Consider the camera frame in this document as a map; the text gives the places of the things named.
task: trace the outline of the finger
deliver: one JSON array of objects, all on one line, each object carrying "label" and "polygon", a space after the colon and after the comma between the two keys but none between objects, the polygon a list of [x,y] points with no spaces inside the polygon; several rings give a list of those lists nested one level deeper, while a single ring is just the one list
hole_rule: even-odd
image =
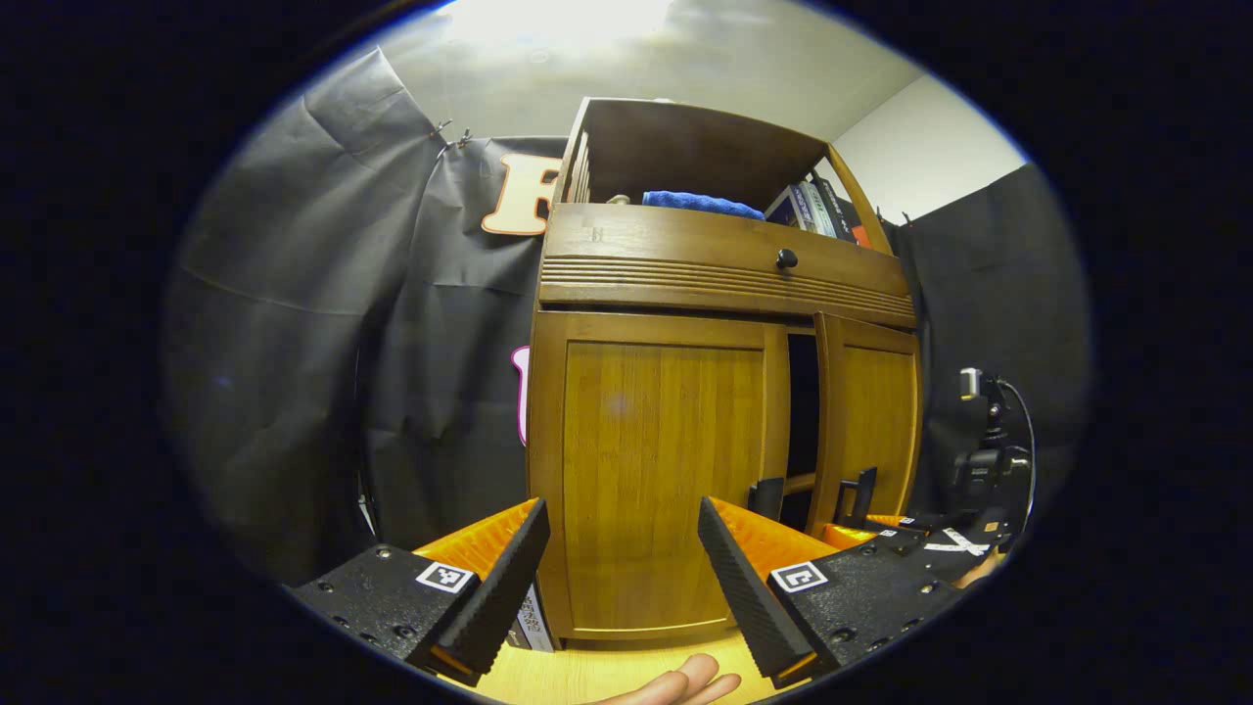
[{"label": "finger", "polygon": [[683,697],[683,691],[687,687],[687,674],[667,671],[639,690],[615,695],[608,700],[596,700],[589,705],[673,705]]},{"label": "finger", "polygon": [[688,676],[688,687],[683,697],[692,697],[718,675],[718,661],[708,654],[693,654],[679,666],[679,672]]},{"label": "finger", "polygon": [[739,687],[739,674],[725,674],[679,705],[705,705]]}]

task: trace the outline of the drawer knob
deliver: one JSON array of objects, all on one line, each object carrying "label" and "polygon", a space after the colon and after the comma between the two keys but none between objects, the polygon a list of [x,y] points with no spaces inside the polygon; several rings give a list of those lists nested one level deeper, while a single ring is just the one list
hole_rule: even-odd
[{"label": "drawer knob", "polygon": [[801,259],[796,258],[796,252],[784,247],[783,249],[779,249],[779,255],[774,259],[774,265],[781,269],[786,269],[788,267],[797,265]]}]

